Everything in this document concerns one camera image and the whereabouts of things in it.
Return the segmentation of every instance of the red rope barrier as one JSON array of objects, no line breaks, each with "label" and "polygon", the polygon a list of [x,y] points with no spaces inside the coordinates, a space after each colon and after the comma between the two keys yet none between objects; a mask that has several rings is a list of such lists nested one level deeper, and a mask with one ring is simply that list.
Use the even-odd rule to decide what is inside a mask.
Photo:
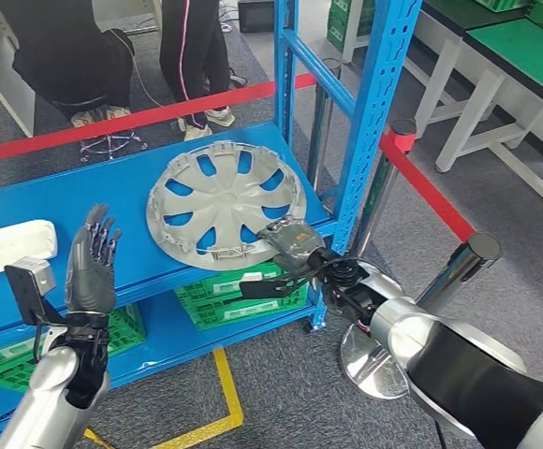
[{"label": "red rope barrier", "polygon": [[[297,75],[295,78],[295,87],[296,89],[313,86],[315,84],[315,80],[310,73],[303,73]],[[244,103],[256,98],[270,96],[272,95],[275,90],[275,83],[274,81],[265,81],[244,87],[242,89],[224,92],[222,94],[204,96],[161,108],[142,110],[119,119],[104,120],[78,128],[67,128],[33,138],[12,140],[0,143],[0,159],[29,152],[37,152],[45,150],[46,148],[77,142],[84,138],[95,138],[103,134],[112,134],[116,131],[164,122],[166,120],[176,119],[178,117],[200,112],[206,109]]]},{"label": "red rope barrier", "polygon": [[470,224],[454,209],[439,189],[407,159],[387,134],[383,134],[380,139],[380,149],[461,241],[466,241],[475,232]]}]

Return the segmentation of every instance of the green table top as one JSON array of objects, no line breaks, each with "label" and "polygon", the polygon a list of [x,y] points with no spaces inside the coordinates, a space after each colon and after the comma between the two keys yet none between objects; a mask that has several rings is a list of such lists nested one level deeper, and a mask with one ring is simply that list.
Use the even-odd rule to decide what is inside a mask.
[{"label": "green table top", "polygon": [[521,19],[525,11],[492,12],[475,0],[424,0],[422,8],[459,36],[475,28]]},{"label": "green table top", "polygon": [[470,31],[463,39],[543,98],[543,29],[526,19]]}]

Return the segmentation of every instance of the blue shelf post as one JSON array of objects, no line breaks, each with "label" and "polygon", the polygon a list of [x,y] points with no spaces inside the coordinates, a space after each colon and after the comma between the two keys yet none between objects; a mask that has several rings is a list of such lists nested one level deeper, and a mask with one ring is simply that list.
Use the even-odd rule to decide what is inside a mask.
[{"label": "blue shelf post", "polygon": [[346,250],[421,0],[376,0],[375,15],[333,209],[332,248]]},{"label": "blue shelf post", "polygon": [[[277,123],[281,130],[286,131],[287,122],[292,119],[293,94],[287,92],[289,87],[286,82],[293,74],[290,71],[293,70],[290,60],[290,50],[352,122],[333,212],[333,218],[337,223],[331,247],[338,253],[346,250],[421,1],[376,0],[370,45],[354,107],[352,96],[343,85],[297,35],[295,23],[284,26],[287,0],[276,1],[276,80],[282,80],[277,84],[276,108]],[[288,12],[294,3],[294,0],[288,0]],[[312,326],[314,329],[323,326],[325,312],[323,301],[318,300],[315,312],[310,319]]]},{"label": "blue shelf post", "polygon": [[276,0],[275,12],[275,79],[277,81],[275,98],[275,122],[282,137],[291,149],[296,58],[294,52],[284,42],[283,35],[284,30],[297,32],[299,0]]}]

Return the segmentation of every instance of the floor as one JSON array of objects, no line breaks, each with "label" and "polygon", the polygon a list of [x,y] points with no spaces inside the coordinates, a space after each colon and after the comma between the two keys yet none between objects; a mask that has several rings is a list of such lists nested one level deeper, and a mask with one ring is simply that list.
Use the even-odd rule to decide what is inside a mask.
[{"label": "floor", "polygon": [[[321,57],[339,58],[324,39],[329,0],[301,0],[300,35]],[[154,35],[134,38],[137,60],[151,94],[161,101],[165,85],[154,57]],[[234,68],[252,82],[273,78],[271,35],[227,36]],[[422,67],[431,55],[411,49],[409,56]],[[356,92],[364,55],[345,67],[342,80]],[[132,97],[138,109],[148,106],[136,80]],[[455,97],[468,94],[452,82]],[[414,114],[423,87],[405,72],[401,76],[390,116]],[[296,102],[295,153],[304,161],[312,118],[312,89],[299,92]],[[241,123],[261,120],[271,113],[270,102],[236,109]],[[40,105],[43,129],[55,123],[48,105]],[[498,124],[491,117],[482,126]],[[476,229],[494,234],[504,256],[482,279],[473,282],[449,304],[445,313],[478,326],[522,355],[528,371],[543,380],[543,201],[490,152],[477,152],[458,160],[449,173],[433,169],[453,122],[431,125],[417,142],[411,159],[436,183]],[[166,125],[145,131],[150,142],[179,138]],[[339,180],[349,124],[338,110],[332,118],[327,173],[324,184]],[[15,126],[0,110],[0,140],[17,136]],[[526,143],[516,154],[535,170],[543,158]],[[36,158],[17,158],[0,164],[0,184],[39,176],[77,164],[75,152],[53,150]],[[437,274],[458,242],[406,181],[398,179],[374,238],[368,256],[392,274],[412,297]],[[235,430],[204,442],[203,448],[435,448],[438,439],[432,422],[409,398],[381,402],[360,395],[340,371],[337,346],[347,326],[329,316],[327,327],[308,333],[293,323],[226,348],[244,423]],[[111,392],[92,420],[98,434],[118,448],[147,447],[202,426],[227,413],[212,357],[207,355],[143,381]],[[83,441],[79,447],[95,447]],[[477,447],[477,443],[448,438],[448,447]]]}]

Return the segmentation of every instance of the person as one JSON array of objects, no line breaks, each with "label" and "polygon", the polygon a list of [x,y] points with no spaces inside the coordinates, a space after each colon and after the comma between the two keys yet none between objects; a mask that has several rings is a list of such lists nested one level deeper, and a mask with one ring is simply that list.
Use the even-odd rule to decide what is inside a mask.
[{"label": "person", "polygon": [[[176,101],[226,92],[230,87],[228,49],[219,23],[219,0],[163,0],[159,63]],[[185,140],[212,133],[209,122],[230,126],[235,118],[228,107],[208,109],[179,120]]]},{"label": "person", "polygon": [[13,68],[73,125],[94,118],[70,105],[103,95],[107,119],[130,113],[134,47],[122,30],[101,32],[92,0],[0,0],[0,12],[19,43]]}]

